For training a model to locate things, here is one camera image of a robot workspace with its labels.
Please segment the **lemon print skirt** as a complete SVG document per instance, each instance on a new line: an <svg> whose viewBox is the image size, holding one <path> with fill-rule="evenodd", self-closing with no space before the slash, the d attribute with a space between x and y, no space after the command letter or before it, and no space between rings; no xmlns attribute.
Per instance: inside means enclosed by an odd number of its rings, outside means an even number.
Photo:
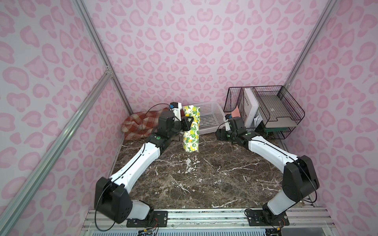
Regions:
<svg viewBox="0 0 378 236"><path fill-rule="evenodd" d="M194 105L184 107L185 117L192 117L193 122L189 131L185 131L183 135L183 148L186 152L199 152L199 136L200 136L200 108Z"/></svg>

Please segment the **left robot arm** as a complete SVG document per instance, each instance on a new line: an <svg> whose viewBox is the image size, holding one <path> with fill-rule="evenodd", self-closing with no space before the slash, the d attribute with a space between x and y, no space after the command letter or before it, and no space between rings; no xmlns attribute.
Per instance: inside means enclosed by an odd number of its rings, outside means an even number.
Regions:
<svg viewBox="0 0 378 236"><path fill-rule="evenodd" d="M149 220L152 207L132 200L130 192L144 171L169 147L171 139L180 132L190 131L195 119L181 118L178 108L163 111L157 129L146 139L137 154L110 178L100 178L95 185L94 209L115 223L128 219Z"/></svg>

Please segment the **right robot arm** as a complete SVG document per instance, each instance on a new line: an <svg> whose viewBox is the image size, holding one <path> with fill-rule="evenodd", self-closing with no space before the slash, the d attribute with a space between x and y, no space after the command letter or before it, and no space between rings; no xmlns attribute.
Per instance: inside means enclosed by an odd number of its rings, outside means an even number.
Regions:
<svg viewBox="0 0 378 236"><path fill-rule="evenodd" d="M248 130L241 117L230 118L224 125L216 131L218 140L236 143L258 154L283 174L282 189L262 207L266 221L277 218L305 197L317 193L320 183L311 158L291 154L268 142Z"/></svg>

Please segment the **pink folder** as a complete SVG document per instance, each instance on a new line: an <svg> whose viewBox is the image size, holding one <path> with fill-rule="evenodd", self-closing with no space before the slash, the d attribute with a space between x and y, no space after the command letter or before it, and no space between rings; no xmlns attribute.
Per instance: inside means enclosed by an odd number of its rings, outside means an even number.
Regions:
<svg viewBox="0 0 378 236"><path fill-rule="evenodd" d="M241 117L238 106L236 106L236 108L231 112L231 117L232 118Z"/></svg>

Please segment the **white plastic basket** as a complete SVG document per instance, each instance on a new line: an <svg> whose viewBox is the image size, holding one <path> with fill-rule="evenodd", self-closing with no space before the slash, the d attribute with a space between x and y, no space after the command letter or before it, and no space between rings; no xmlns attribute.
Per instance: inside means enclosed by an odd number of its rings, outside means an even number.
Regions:
<svg viewBox="0 0 378 236"><path fill-rule="evenodd" d="M200 135L215 133L219 127L225 126L225 113L217 102L193 105L200 108Z"/></svg>

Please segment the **white book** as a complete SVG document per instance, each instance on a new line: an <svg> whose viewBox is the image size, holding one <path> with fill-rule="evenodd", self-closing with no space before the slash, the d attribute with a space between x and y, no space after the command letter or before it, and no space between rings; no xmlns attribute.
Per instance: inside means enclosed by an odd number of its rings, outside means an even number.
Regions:
<svg viewBox="0 0 378 236"><path fill-rule="evenodd" d="M243 99L241 102L242 112L241 116L246 128L254 127L254 120L256 113L259 109L258 100L251 88L245 88L243 90Z"/></svg>

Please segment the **red plaid skirt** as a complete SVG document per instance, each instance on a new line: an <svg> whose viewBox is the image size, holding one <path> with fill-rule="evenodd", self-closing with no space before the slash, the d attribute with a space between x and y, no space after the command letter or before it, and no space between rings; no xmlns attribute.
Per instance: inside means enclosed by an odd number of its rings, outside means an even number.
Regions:
<svg viewBox="0 0 378 236"><path fill-rule="evenodd" d="M147 138L157 127L158 119L165 110L138 112L127 117L121 127L125 140Z"/></svg>

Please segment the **grey paper tray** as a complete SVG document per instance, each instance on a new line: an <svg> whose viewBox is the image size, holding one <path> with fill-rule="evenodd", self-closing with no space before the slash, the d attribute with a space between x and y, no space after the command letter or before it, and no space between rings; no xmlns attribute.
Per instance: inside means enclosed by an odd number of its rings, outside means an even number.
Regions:
<svg viewBox="0 0 378 236"><path fill-rule="evenodd" d="M287 101L276 95L259 96L260 114L266 128L287 128L296 127L301 117Z"/></svg>

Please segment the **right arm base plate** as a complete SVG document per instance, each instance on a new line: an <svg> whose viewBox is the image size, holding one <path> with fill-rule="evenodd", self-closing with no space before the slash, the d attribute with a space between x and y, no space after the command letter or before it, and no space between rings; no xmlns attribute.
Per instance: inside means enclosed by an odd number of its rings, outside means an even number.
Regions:
<svg viewBox="0 0 378 236"><path fill-rule="evenodd" d="M249 226L284 227L290 225L285 211L274 215L268 209L247 208L244 210L244 214L248 219Z"/></svg>

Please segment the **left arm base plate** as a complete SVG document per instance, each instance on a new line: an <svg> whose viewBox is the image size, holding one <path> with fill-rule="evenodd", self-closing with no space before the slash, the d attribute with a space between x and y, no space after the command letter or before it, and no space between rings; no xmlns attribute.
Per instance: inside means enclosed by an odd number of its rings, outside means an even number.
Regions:
<svg viewBox="0 0 378 236"><path fill-rule="evenodd" d="M128 219L127 228L153 228L153 227L167 227L168 211L151 209L146 218Z"/></svg>

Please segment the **aluminium frame rail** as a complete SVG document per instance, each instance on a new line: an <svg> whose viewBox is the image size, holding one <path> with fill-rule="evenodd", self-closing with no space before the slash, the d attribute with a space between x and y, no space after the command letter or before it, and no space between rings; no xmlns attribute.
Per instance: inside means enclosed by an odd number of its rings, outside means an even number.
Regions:
<svg viewBox="0 0 378 236"><path fill-rule="evenodd" d="M336 225L323 207L291 208L284 223L251 226L243 208L163 209L147 226L125 221L117 224L89 211L81 236L337 236Z"/></svg>

